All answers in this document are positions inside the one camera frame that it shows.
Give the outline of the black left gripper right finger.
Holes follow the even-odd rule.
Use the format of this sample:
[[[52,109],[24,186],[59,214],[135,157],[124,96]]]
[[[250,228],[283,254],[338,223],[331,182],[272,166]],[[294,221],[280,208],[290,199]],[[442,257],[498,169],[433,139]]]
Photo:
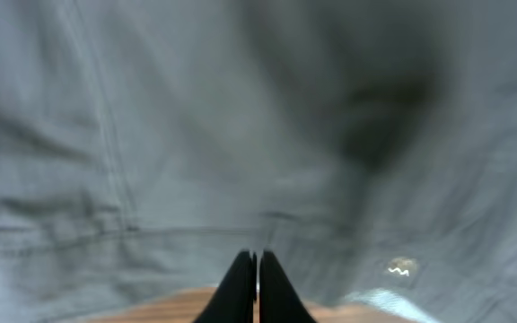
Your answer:
[[[272,251],[264,251],[258,272],[260,323],[316,323]]]

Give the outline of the grey shorts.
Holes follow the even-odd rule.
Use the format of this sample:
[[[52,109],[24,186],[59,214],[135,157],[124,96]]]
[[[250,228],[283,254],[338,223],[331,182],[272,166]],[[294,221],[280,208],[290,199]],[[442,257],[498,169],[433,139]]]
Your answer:
[[[517,1],[0,0],[0,322],[242,249],[324,305],[517,322]]]

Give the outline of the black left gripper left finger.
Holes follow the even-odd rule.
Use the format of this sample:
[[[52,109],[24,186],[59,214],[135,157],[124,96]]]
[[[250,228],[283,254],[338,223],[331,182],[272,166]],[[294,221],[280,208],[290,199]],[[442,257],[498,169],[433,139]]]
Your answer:
[[[252,323],[257,300],[257,255],[241,251],[194,323]]]

